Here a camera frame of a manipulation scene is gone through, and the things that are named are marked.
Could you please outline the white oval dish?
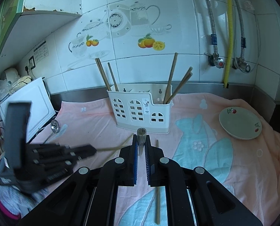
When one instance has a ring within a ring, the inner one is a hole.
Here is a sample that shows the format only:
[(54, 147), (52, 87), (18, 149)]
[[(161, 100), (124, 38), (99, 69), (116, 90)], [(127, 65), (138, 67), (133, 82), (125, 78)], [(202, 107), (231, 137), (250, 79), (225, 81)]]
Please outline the white oval dish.
[(227, 107), (219, 114), (219, 123), (232, 137), (252, 140), (262, 132), (261, 120), (252, 111), (242, 107)]

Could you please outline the cream plastic utensil holder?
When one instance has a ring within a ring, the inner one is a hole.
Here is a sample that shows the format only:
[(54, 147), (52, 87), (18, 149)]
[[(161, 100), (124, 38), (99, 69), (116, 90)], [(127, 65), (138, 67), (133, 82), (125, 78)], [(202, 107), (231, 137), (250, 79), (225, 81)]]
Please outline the cream plastic utensil holder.
[(169, 132), (172, 103), (165, 104), (166, 84), (119, 84), (107, 91), (116, 126), (148, 133)]

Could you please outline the steel slotted ladle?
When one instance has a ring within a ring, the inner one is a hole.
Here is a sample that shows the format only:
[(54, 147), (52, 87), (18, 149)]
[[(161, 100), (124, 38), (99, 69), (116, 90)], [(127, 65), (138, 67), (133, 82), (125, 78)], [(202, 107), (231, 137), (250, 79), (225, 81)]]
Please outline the steel slotted ladle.
[(60, 124), (59, 122), (54, 119), (51, 121), (50, 123), (50, 128), (51, 128), (51, 134), (49, 134), (49, 136), (45, 139), (45, 141), (43, 142), (43, 144), (47, 143), (47, 141), (54, 135), (54, 134), (57, 134), (59, 133), (60, 131)]

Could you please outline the steel water valve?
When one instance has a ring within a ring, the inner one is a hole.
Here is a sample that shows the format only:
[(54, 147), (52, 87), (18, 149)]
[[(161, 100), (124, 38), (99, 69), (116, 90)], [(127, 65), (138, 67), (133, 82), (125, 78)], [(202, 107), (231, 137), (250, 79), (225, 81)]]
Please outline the steel water valve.
[(242, 73), (250, 73), (250, 70), (251, 70), (250, 65), (245, 62), (243, 57), (239, 57), (239, 58), (236, 57), (233, 60), (232, 68), (238, 69)]
[(219, 54), (209, 54), (205, 53), (205, 55), (208, 56), (208, 64), (212, 67), (217, 67), (217, 68), (224, 68), (225, 62), (222, 58), (219, 57)]

